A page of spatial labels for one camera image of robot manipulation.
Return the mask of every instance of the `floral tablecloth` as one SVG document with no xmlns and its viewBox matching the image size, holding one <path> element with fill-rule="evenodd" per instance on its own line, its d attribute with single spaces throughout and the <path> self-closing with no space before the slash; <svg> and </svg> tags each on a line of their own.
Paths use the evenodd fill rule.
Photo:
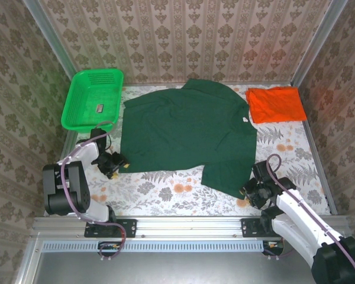
<svg viewBox="0 0 355 284">
<path fill-rule="evenodd" d="M 252 88 L 266 89 L 274 86 L 252 85 Z M 110 150 L 120 151 L 124 101 L 156 90 L 180 87 L 170 85 L 123 88 L 120 117 L 117 129 L 111 135 Z M 245 91 L 248 87 L 231 86 L 243 99 L 246 99 Z M 278 153 L 283 162 L 277 176 L 290 178 L 317 214 L 330 214 L 302 123 L 264 123 L 254 124 L 254 127 L 258 130 L 256 161 L 266 160 L 270 154 Z M 87 134 L 79 134 L 78 140 L 87 137 Z M 202 169 L 203 166 L 174 172 L 125 173 L 109 180 L 96 166 L 91 166 L 86 169 L 85 174 L 91 197 L 111 205 L 117 215 L 260 215 L 260 211 L 251 207 L 247 201 L 201 185 Z"/>
</svg>

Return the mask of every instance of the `green plastic basket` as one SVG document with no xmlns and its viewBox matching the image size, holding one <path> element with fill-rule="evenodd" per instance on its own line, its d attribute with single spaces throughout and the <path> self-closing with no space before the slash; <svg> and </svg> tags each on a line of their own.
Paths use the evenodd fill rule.
<svg viewBox="0 0 355 284">
<path fill-rule="evenodd" d="M 117 122 L 124 74 L 118 69 L 84 70 L 72 78 L 62 113 L 65 129 L 88 133 L 103 121 Z M 111 131 L 112 125 L 100 126 Z"/>
</svg>

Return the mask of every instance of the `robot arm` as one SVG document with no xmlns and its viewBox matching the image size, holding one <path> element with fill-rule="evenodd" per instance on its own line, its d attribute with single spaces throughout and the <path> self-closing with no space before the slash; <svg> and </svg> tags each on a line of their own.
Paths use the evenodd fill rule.
<svg viewBox="0 0 355 284">
<path fill-rule="evenodd" d="M 267 172 L 267 161 L 255 164 L 253 172 L 255 178 L 244 185 L 241 193 L 258 209 L 268 199 L 274 203 L 273 207 L 262 210 L 261 224 L 265 233 L 275 232 L 286 239 L 308 263 L 317 284 L 355 284 L 355 268 L 329 234 L 335 237 L 354 262 L 355 239 L 344 238 L 323 221 L 286 177 L 278 181 L 289 193 L 281 190 Z M 321 226 L 309 216 L 304 207 L 309 209 Z"/>
<path fill-rule="evenodd" d="M 91 138 L 105 134 L 100 128 L 91 131 Z M 116 217 L 110 206 L 105 206 L 91 199 L 85 169 L 92 164 L 97 164 L 99 170 L 108 178 L 112 178 L 120 166 L 128 162 L 118 153 L 105 151 L 107 138 L 102 137 L 95 142 L 84 145 L 77 155 L 70 159 L 65 166 L 64 175 L 66 184 L 76 209 L 81 217 L 92 222 L 115 222 Z M 56 164 L 43 167 L 44 204 L 46 212 L 50 215 L 75 215 L 66 199 L 61 180 L 62 160 Z"/>
</svg>

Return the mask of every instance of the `orange cloth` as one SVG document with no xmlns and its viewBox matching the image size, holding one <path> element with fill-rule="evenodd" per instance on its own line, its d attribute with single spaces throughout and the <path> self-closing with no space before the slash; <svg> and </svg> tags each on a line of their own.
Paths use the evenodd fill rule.
<svg viewBox="0 0 355 284">
<path fill-rule="evenodd" d="M 255 123 L 306 120 L 297 88 L 250 88 L 246 98 Z"/>
</svg>

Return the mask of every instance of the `green t-shirt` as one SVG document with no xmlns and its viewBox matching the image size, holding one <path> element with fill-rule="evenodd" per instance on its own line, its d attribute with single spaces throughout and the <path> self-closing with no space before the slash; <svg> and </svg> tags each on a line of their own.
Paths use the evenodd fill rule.
<svg viewBox="0 0 355 284">
<path fill-rule="evenodd" d="M 229 87 L 190 79 L 125 102 L 121 173 L 205 165 L 203 185 L 237 198 L 255 162 L 256 129 L 247 102 Z"/>
</svg>

